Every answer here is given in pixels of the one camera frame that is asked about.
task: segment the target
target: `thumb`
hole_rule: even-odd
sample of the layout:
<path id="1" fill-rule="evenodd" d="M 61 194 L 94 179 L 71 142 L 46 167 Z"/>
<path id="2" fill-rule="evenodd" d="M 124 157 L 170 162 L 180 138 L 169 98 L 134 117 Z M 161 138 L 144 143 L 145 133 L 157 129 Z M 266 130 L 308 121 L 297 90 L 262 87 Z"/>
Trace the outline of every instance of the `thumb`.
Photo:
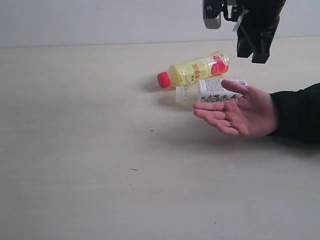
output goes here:
<path id="1" fill-rule="evenodd" d="M 242 85 L 238 82 L 231 80 L 222 80 L 221 85 L 224 89 L 227 89 L 231 92 L 246 95 L 248 93 L 248 88 L 245 85 Z"/>

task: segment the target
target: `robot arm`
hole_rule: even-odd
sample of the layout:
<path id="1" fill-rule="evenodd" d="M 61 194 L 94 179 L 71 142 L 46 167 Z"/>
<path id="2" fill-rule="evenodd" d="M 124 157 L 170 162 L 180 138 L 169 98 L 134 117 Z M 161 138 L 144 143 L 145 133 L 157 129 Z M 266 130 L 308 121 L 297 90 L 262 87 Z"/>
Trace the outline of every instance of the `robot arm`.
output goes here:
<path id="1" fill-rule="evenodd" d="M 203 0 L 203 21 L 207 29 L 221 26 L 221 13 L 237 22 L 237 56 L 265 64 L 286 0 Z M 228 6 L 232 6 L 229 17 Z"/>

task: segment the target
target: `barcode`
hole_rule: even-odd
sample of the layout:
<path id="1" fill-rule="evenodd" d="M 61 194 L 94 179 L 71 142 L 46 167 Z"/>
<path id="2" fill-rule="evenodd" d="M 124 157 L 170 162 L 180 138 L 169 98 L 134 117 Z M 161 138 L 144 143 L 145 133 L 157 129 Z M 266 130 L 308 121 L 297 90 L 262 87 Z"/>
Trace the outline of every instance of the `barcode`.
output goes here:
<path id="1" fill-rule="evenodd" d="M 238 83 L 240 83 L 241 85 L 247 85 L 246 80 L 243 79 L 238 80 Z"/>

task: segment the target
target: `yellow plastic bottle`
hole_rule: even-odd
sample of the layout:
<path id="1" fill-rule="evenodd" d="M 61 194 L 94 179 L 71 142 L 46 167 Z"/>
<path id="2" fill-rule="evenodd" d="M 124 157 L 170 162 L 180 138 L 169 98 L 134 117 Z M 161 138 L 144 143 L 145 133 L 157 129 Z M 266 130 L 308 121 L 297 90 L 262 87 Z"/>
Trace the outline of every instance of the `yellow plastic bottle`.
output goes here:
<path id="1" fill-rule="evenodd" d="M 161 88 L 182 87 L 206 79 L 213 75 L 221 75 L 229 69 L 229 58 L 222 51 L 207 57 L 199 57 L 192 61 L 171 65 L 167 72 L 158 74 Z"/>

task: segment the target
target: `white bottle cap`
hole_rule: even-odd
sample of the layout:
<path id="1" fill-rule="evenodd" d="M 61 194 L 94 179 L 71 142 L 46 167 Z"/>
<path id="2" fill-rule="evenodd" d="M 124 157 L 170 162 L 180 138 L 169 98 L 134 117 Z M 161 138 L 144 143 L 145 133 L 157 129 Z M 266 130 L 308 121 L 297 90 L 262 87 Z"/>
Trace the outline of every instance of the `white bottle cap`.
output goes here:
<path id="1" fill-rule="evenodd" d="M 177 86 L 175 88 L 175 101 L 177 103 L 183 103 L 187 101 L 187 96 L 187 88 L 185 88 L 184 86 Z"/>

